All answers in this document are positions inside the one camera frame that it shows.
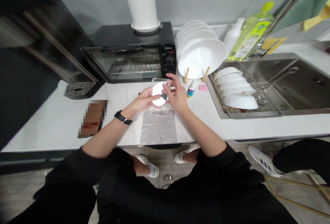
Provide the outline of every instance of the oven door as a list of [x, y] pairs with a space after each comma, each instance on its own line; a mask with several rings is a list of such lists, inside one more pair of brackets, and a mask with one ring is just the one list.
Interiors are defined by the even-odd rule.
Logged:
[[84, 47], [110, 83], [149, 81], [162, 76], [159, 44]]

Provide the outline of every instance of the person's right hand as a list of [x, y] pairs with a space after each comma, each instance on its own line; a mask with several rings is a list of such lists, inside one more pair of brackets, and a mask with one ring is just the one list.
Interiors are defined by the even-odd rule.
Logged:
[[186, 89], [181, 85], [179, 77], [174, 74], [166, 74], [167, 77], [172, 78], [171, 84], [175, 86], [175, 95], [171, 93], [169, 86], [163, 84], [165, 93], [168, 96], [168, 100], [173, 107], [180, 115], [189, 110]]

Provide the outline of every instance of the faucet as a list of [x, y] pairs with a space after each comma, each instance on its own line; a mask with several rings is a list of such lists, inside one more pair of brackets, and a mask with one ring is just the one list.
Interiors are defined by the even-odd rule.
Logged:
[[274, 30], [274, 28], [279, 24], [279, 22], [283, 19], [284, 15], [286, 15], [289, 10], [292, 8], [292, 6], [297, 2], [297, 0], [290, 0], [288, 6], [285, 9], [280, 10], [280, 12], [276, 15], [274, 21], [270, 25], [270, 28], [265, 32], [261, 40], [258, 42], [258, 44], [255, 46], [254, 50], [251, 52], [251, 54], [244, 60], [249, 61], [252, 57], [263, 57], [267, 54], [267, 52], [274, 47], [278, 41], [276, 41], [269, 49], [262, 49], [262, 45], [265, 41], [265, 39], [270, 35], [270, 33]]

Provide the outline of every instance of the dish soap bottle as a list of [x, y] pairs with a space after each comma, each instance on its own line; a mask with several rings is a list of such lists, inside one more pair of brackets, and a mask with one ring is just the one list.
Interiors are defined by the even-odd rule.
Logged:
[[274, 20], [274, 16], [270, 14], [274, 4], [274, 0], [266, 2], [260, 12], [244, 22], [241, 36], [228, 56], [229, 60], [242, 61], [250, 54]]
[[229, 53], [234, 48], [234, 45], [241, 35], [241, 28], [244, 20], [244, 18], [238, 18], [233, 28], [227, 32], [226, 37], [223, 40], [224, 46], [226, 47], [225, 59], [227, 59]]

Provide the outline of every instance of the sticky note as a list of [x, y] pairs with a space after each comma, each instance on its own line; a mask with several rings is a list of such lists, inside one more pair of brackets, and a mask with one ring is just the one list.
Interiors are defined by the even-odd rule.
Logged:
[[208, 91], [209, 89], [207, 88], [207, 85], [199, 85], [199, 90], [200, 91]]
[[321, 10], [318, 16], [304, 21], [305, 32], [307, 32], [313, 26], [320, 23], [321, 21], [326, 20], [329, 17], [330, 17], [330, 0], [326, 3], [325, 7]]
[[285, 40], [286, 38], [266, 38], [262, 47], [263, 49], [269, 49], [270, 47], [272, 47], [268, 52], [267, 55], [271, 54], [274, 52], [274, 50], [276, 50], [277, 47], [279, 47]]

